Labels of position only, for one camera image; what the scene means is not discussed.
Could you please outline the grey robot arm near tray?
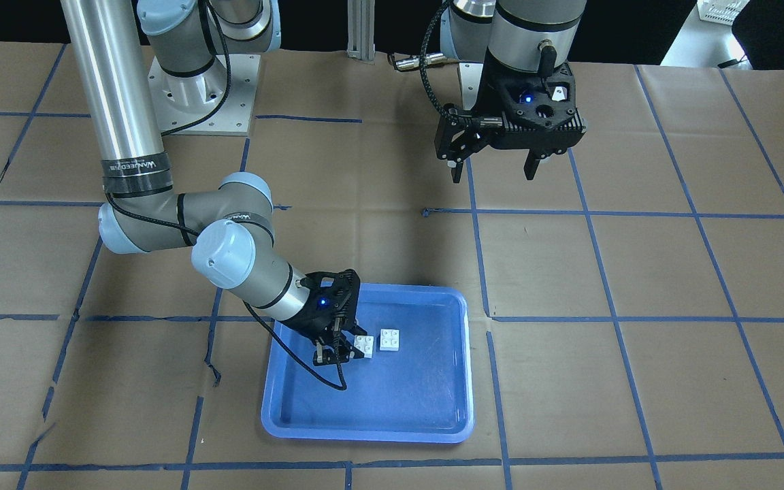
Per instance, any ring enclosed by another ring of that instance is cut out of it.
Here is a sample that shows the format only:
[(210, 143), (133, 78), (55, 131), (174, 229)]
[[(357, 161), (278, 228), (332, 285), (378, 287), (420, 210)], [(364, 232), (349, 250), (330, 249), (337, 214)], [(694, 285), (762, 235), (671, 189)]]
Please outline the grey robot arm near tray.
[(352, 269), (305, 274), (274, 250), (273, 199), (237, 171), (214, 191), (175, 193), (129, 1), (65, 1), (63, 15), (101, 152), (99, 233), (117, 254), (192, 248), (202, 276), (311, 341), (315, 365), (362, 359)]

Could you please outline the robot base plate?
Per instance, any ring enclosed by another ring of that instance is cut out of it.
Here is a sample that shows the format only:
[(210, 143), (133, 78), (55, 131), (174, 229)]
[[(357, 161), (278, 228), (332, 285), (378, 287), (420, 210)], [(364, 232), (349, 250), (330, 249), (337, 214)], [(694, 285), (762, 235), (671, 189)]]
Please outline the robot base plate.
[(262, 59), (258, 54), (231, 54), (228, 60), (230, 84), (222, 55), (208, 71), (192, 78), (174, 77), (153, 59), (148, 84), (159, 130), (248, 136)]

